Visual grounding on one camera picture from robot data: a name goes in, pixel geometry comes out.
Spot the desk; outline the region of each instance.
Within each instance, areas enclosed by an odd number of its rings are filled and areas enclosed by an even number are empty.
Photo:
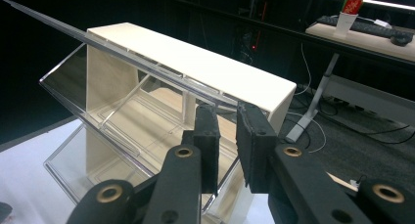
[[[80,120],[74,120],[0,153],[0,202],[13,208],[4,224],[67,222],[74,203],[43,162],[80,124]],[[267,195],[254,196],[244,223],[273,223]]]
[[[335,29],[336,28],[333,26],[317,23],[309,27],[305,32],[342,42],[350,46],[415,62],[414,41],[407,44],[405,47],[400,47],[391,44],[388,38],[368,35],[352,30],[350,30],[346,36],[337,36],[334,34]],[[386,118],[415,125],[415,102],[333,75],[333,68],[335,67],[338,58],[339,54],[335,53],[320,81],[308,111],[300,119],[299,124],[286,136],[287,141],[291,143],[296,142],[304,128],[308,126],[310,121],[318,113],[316,107],[323,92],[369,111],[376,112]]]

